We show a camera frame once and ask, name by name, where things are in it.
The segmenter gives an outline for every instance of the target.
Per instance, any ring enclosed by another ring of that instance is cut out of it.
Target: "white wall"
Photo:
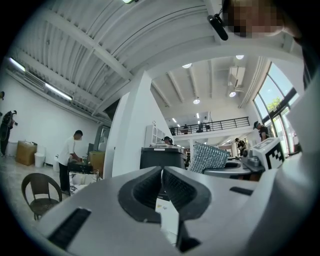
[[[305,93],[303,76],[304,62],[289,62],[283,59],[270,58],[270,60],[285,74],[292,83],[296,92],[302,96]]]
[[[86,156],[88,144],[94,143],[99,124],[66,111],[41,96],[29,91],[19,82],[5,74],[0,82],[0,91],[5,92],[0,101],[0,111],[17,111],[9,142],[32,141],[46,147],[45,162],[53,164],[69,137],[76,130],[83,132],[81,141],[75,143],[75,153]]]
[[[112,176],[140,169],[141,148],[145,144],[146,126],[156,122],[156,127],[170,135],[168,125],[153,97],[151,78],[140,71],[131,81],[130,91],[115,147]]]

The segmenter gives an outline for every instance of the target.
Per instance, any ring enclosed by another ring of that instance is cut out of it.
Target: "gray fabric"
[[[193,146],[193,158],[188,170],[195,173],[203,173],[207,168],[224,168],[230,153],[202,143],[195,143]]]

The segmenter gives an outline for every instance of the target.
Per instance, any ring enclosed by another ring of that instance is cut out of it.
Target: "concrete floor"
[[[14,157],[0,158],[0,185],[6,195],[7,202],[12,209],[13,214],[18,220],[23,221],[30,228],[34,228],[36,221],[34,214],[25,201],[21,184],[23,179],[32,173],[41,173],[53,178],[60,186],[59,172],[55,172],[50,166],[44,165],[36,168],[34,165],[26,166],[15,161]],[[56,189],[49,185],[50,197],[59,201]],[[26,197],[30,202],[34,200],[30,184],[26,187]],[[46,195],[37,195],[36,198],[47,197]],[[62,194],[62,200],[68,196]]]

